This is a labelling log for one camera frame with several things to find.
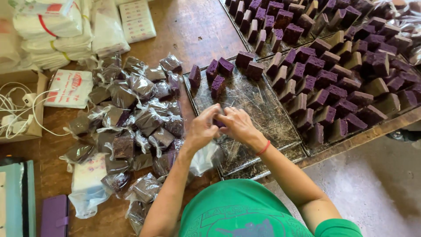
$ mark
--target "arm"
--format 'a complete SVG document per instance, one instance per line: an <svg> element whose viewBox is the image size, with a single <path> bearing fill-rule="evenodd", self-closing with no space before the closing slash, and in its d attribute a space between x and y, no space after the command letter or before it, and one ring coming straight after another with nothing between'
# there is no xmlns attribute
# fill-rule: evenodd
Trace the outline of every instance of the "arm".
<svg viewBox="0 0 421 237"><path fill-rule="evenodd" d="M186 141L146 216L140 237L173 235L181 210L190 163L198 150L219 135L218 127L210 124L209 121L212 121L220 109L219 104L213 105L193 119Z"/></svg>
<svg viewBox="0 0 421 237"><path fill-rule="evenodd" d="M221 132L248 145L256 153L263 150L267 139L251 122L250 116L243 109L225 108L226 116L217 115L216 119L227 128ZM321 222L341 218L335 205L328 196L294 163L280 153L274 146L260 155L279 186L294 203L309 230L314 234Z"/></svg>

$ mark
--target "yellow rubber band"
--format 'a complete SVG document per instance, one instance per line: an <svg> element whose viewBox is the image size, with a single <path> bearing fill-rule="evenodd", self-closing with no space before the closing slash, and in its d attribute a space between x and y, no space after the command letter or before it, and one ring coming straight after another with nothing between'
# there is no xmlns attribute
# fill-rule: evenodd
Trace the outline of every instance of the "yellow rubber band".
<svg viewBox="0 0 421 237"><path fill-rule="evenodd" d="M63 56L64 56L67 60L71 61L71 60L70 60L70 58L67 56L66 52L61 52L61 53L63 54Z"/></svg>
<svg viewBox="0 0 421 237"><path fill-rule="evenodd" d="M52 40L52 41L50 41L50 46L51 46L51 48L52 48L52 49L57 50L57 49L54 47L54 41L53 41L53 40Z"/></svg>

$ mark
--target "table surface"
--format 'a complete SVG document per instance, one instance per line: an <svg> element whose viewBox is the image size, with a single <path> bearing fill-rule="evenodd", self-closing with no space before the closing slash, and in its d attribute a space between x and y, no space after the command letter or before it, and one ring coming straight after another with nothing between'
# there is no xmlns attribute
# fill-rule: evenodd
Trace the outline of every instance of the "table surface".
<svg viewBox="0 0 421 237"><path fill-rule="evenodd" d="M125 56L134 56L150 66L156 66L169 52L184 63L183 72L189 72L192 65L206 66L212 59L234 56L245 47L218 0L154 0L149 2L157 37L131 44L131 51ZM187 97L182 91L183 115L186 128L195 115ZM44 126L63 134L66 121L77 117L77 109L45 108ZM421 108L376 126L346 140L331 149L298 163L301 168L347 151L388 132L409 125L421 119ZM35 192L37 202L37 230L40 231L40 210L42 200L60 194L71 193L72 174L66 171L66 162L59 160L75 142L70 136L57 137L43 131L43 137L35 140L0 145L0 156L11 154L34 160ZM135 173L135 178L150 172L146 168ZM219 181L216 170L197 177L186 188L183 207L205 187ZM98 206L98 213L89 219L75 218L73 205L70 208L70 237L135 236L132 227L124 218L129 201L112 196Z"/></svg>

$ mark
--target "cardboard box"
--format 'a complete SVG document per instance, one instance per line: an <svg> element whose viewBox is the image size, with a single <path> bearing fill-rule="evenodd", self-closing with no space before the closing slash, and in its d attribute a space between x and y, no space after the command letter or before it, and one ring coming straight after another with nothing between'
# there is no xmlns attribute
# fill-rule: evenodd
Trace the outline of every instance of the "cardboard box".
<svg viewBox="0 0 421 237"><path fill-rule="evenodd" d="M33 71L33 70L23 70L23 71L0 74L0 87L2 87L8 82L19 82L26 85L31 90L32 93L37 93L37 95L47 90L48 81L49 79L44 74ZM3 89L0 91L0 94L5 95L14 87L23 87L23 86L16 83L11 83L3 87ZM22 101L22 97L24 95L25 95L25 92L23 90L17 89L10 94L10 98L12 98L13 103L16 104L17 106L24 106L24 102ZM47 93L40 96L35 102L35 104L45 99L46 95ZM19 115L20 113L22 113L22 111L15 112L16 115ZM0 119L3 116L9 115L9 114L10 114L9 112L0 111ZM21 118L28 119L29 114L32 114L32 109L22 114ZM43 103L40 103L37 106L35 106L35 115L34 115L37 117L37 120L39 121L40 124L43 124L43 114L44 114L44 105ZM42 137L42 131L43 129L37 124L37 122L34 119L32 123L29 125L28 129L24 133L20 133L16 135L14 138L7 139L5 132L3 134L0 134L0 144L39 138L39 137Z"/></svg>

